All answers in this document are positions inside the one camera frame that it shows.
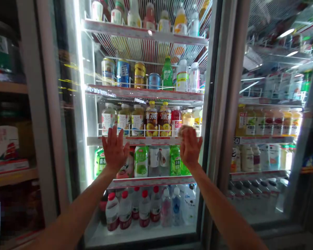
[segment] person's right hand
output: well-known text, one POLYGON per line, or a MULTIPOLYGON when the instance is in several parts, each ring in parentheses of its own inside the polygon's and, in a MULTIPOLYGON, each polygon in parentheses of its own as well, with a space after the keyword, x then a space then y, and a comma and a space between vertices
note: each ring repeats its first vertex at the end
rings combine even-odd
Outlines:
POLYGON ((203 143, 203 137, 197 140, 196 131, 193 127, 182 126, 182 142, 180 146, 180 156, 184 165, 193 170, 198 165, 199 152, 203 143))

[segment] blue can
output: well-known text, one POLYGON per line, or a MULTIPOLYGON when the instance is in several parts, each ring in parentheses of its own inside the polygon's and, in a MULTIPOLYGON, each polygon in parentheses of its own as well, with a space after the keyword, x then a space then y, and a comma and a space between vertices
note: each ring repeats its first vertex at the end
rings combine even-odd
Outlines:
POLYGON ((119 87, 130 87, 131 66, 128 61, 119 59, 117 61, 117 83, 119 87))
POLYGON ((161 77, 157 73, 151 73, 148 82, 149 89, 161 89, 161 77))

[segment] hand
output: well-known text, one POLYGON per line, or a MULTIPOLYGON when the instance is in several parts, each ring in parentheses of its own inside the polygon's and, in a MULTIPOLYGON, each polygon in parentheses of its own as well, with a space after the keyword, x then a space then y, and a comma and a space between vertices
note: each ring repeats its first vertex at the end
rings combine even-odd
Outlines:
POLYGON ((117 174, 124 166, 129 155, 130 143, 126 143, 123 148, 123 129, 119 132, 117 137, 117 126, 109 128, 108 138, 102 136, 102 145, 104 149, 106 168, 117 174))
POLYGON ((182 126, 180 134, 182 142, 180 146, 181 160, 191 172, 198 166, 199 152, 203 143, 203 137, 197 141, 196 131, 193 127, 182 126))

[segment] gold can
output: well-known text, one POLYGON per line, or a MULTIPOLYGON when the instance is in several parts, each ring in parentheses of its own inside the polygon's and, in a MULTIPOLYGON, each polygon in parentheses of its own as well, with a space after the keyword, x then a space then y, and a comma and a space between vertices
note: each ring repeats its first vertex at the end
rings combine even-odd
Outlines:
POLYGON ((146 67, 142 62, 135 64, 135 89, 146 88, 146 67))

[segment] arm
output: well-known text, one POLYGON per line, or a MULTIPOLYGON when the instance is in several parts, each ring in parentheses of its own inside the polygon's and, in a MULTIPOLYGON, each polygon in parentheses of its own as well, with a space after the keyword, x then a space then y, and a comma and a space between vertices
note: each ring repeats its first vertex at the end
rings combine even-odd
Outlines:
POLYGON ((196 131, 191 127, 183 129, 182 137, 181 159, 197 182, 209 212, 228 247, 230 249, 268 249, 199 165, 198 156, 203 142, 202 137, 197 142, 196 131))
POLYGON ((109 129, 108 139, 102 137, 107 166, 101 174, 79 195, 54 223, 35 239, 26 249, 61 250, 74 249, 83 235, 104 191, 116 173, 125 164, 129 154, 129 144, 123 148, 123 130, 117 138, 117 127, 109 129))

